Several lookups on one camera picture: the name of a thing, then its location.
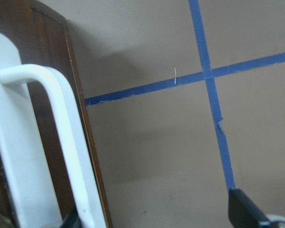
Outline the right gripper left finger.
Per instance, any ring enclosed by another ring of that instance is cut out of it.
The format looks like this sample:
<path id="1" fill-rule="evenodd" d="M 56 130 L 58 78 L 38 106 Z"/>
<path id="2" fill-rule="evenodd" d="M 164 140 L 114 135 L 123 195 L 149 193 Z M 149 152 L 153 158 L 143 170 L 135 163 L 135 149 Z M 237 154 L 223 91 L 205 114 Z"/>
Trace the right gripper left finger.
<path id="1" fill-rule="evenodd" d="M 76 206 L 74 206 L 66 215 L 62 222 L 61 228 L 82 228 Z"/>

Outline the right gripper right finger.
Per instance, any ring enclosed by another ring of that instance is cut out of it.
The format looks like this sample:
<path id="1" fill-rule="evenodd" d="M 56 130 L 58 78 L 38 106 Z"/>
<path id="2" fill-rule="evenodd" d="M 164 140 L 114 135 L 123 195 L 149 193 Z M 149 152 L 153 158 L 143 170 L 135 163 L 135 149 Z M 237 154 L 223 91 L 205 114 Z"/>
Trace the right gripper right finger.
<path id="1" fill-rule="evenodd" d="M 241 190 L 228 192 L 228 219 L 234 228 L 268 228 L 269 218 Z"/>

